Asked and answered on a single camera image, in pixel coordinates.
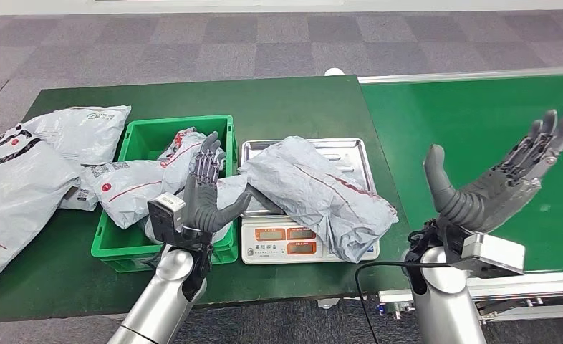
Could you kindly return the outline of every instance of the green plastic crate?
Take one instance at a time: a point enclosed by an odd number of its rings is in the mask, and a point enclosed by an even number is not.
[[[218,132],[221,147],[227,153],[226,165],[220,178],[232,176],[237,167],[237,143],[230,115],[135,120],[127,125],[118,160],[155,160],[179,130],[189,127],[195,127],[206,135]],[[214,244],[212,264],[226,264],[237,260],[237,223],[235,220],[226,236]],[[161,245],[151,243],[137,224],[121,229],[106,211],[102,211],[92,243],[93,257],[110,265],[117,272],[137,272],[150,270],[147,261],[160,249]]]

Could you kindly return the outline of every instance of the plastic bag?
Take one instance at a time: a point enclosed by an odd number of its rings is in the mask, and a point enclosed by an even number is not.
[[[163,168],[158,161],[136,160],[86,168],[82,178],[120,228],[148,215],[147,201],[161,195]]]
[[[0,272],[43,229],[78,177],[22,125],[0,136]]]
[[[81,174],[82,165],[109,163],[115,156],[130,106],[69,107],[28,120],[23,126],[48,142]],[[85,181],[60,204],[61,209],[92,211],[97,197]]]
[[[216,188],[218,189],[218,198],[216,199],[216,206],[219,209],[222,209],[226,206],[230,206],[235,201],[242,192],[246,190],[246,186],[248,184],[248,178],[246,176],[232,176],[228,178],[221,178],[216,183]],[[183,198],[184,190],[178,193],[178,197],[181,199]],[[223,227],[220,231],[216,232],[212,236],[212,243],[221,241],[226,234],[228,233],[229,229],[231,228],[231,224],[233,222],[229,222],[225,227]],[[161,244],[160,241],[155,239],[155,235],[153,233],[153,225],[150,222],[150,217],[147,216],[144,219],[140,220],[139,225],[144,229],[145,235],[149,240],[151,240],[154,244]]]
[[[194,127],[176,133],[172,143],[161,153],[158,159],[165,169],[163,192],[175,194],[185,187],[189,171],[192,171],[195,165],[195,155],[199,152],[205,139],[206,136],[198,133]],[[216,150],[216,154],[221,153],[223,153],[222,149]]]
[[[340,259],[362,255],[398,222],[382,197],[347,180],[303,138],[291,136],[244,162],[248,183],[311,229]]]

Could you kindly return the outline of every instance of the green table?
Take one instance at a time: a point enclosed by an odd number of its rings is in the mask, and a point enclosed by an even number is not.
[[[403,212],[360,85],[354,76],[196,82],[44,90],[25,119],[73,105],[132,105],[128,122],[144,118],[230,114],[236,138],[357,137],[364,140],[379,194],[400,223],[381,241],[379,259],[406,247]],[[127,312],[152,272],[118,274],[90,255],[100,209],[57,211],[33,242],[0,274],[0,321]],[[355,296],[349,263],[217,265],[201,304]],[[364,274],[369,292],[408,286],[399,269]]]

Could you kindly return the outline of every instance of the digital scale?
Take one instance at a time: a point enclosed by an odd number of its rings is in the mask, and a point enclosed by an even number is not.
[[[348,178],[368,191],[376,192],[366,156],[359,138],[308,140],[317,152],[328,158]],[[240,164],[258,155],[279,140],[246,141],[241,146]],[[317,238],[315,233],[292,221],[277,205],[251,189],[254,197],[241,219],[241,260],[246,264],[292,264],[342,262]],[[362,260],[378,257],[376,242]]]

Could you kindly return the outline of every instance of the silver robotic arm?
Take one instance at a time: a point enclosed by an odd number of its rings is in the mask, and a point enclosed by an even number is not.
[[[171,343],[193,305],[206,291],[212,236],[246,210],[250,194],[219,210],[216,206],[218,134],[207,137],[187,177],[184,200],[164,193],[148,202],[155,238],[164,243],[155,275],[110,338],[109,344]]]
[[[443,169],[444,150],[431,146],[423,167],[439,215],[410,234],[405,261],[451,267],[405,269],[424,343],[486,343],[467,276],[524,273],[524,246],[489,233],[534,197],[562,151],[563,118],[558,122],[556,111],[550,110],[502,162],[456,190]]]

